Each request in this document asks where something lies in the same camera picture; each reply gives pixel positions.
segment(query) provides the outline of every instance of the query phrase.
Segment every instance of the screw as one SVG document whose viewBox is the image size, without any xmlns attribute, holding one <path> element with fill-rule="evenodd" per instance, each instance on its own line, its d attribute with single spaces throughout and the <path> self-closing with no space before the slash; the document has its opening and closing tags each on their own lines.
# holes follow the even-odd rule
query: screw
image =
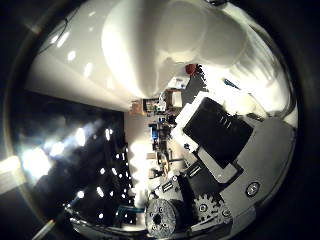
<svg viewBox="0 0 320 240">
<path fill-rule="evenodd" d="M 259 191 L 259 188 L 260 188 L 260 184 L 257 183 L 257 182 L 253 182 L 251 183 L 248 187 L 247 187 L 247 196 L 248 197 L 254 197 L 258 191 Z"/>
<path fill-rule="evenodd" d="M 206 212 L 208 210 L 208 206 L 205 204 L 201 204 L 199 207 L 200 212 Z"/>
</svg>

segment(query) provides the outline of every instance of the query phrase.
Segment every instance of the black panel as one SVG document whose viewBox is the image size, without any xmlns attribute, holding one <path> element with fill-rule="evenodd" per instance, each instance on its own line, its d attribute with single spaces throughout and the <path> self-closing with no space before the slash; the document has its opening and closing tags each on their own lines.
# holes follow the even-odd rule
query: black panel
<svg viewBox="0 0 320 240">
<path fill-rule="evenodd" d="M 225 168 L 247 143 L 252 128 L 237 117 L 230 116 L 212 99 L 204 98 L 183 132 Z"/>
<path fill-rule="evenodd" d="M 192 164 L 185 174 L 194 197 L 206 193 L 219 193 L 222 189 L 222 185 L 214 179 L 212 174 L 200 160 Z"/>
</svg>

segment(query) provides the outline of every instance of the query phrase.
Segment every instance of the red object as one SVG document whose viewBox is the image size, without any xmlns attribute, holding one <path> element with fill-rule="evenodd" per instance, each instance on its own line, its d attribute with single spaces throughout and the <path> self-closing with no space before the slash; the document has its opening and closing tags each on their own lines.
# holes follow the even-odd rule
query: red object
<svg viewBox="0 0 320 240">
<path fill-rule="evenodd" d="M 193 75 L 193 74 L 195 73 L 195 71 L 196 71 L 196 67 L 197 67 L 196 64 L 188 64 L 188 65 L 186 66 L 186 72 L 187 72 L 187 74 Z"/>
</svg>

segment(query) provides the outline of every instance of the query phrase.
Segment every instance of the white wall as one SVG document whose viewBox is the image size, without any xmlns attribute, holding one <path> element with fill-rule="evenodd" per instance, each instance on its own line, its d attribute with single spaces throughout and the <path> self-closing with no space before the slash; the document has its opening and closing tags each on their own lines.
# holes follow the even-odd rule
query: white wall
<svg viewBox="0 0 320 240">
<path fill-rule="evenodd" d="M 92 0 L 84 3 L 68 24 L 64 36 L 37 56 L 26 88 L 98 107 L 128 110 L 136 96 L 114 79 L 101 47 L 106 16 L 117 2 Z M 42 49 L 59 33 L 52 34 Z"/>
</svg>

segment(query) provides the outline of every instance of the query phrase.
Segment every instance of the metal gear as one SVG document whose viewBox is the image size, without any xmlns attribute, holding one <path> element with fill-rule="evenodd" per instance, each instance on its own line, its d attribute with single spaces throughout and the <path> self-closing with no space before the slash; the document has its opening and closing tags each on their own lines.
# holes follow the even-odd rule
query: metal gear
<svg viewBox="0 0 320 240">
<path fill-rule="evenodd" d="M 217 203 L 214 201 L 212 196 L 204 194 L 194 200 L 196 213 L 199 221 L 207 220 L 208 218 L 214 217 L 218 213 Z"/>
<path fill-rule="evenodd" d="M 231 213 L 225 203 L 220 200 L 215 201 L 212 196 L 204 194 L 194 200 L 196 215 L 199 221 L 213 219 L 215 225 L 222 223 L 228 224 L 232 220 Z"/>
</svg>

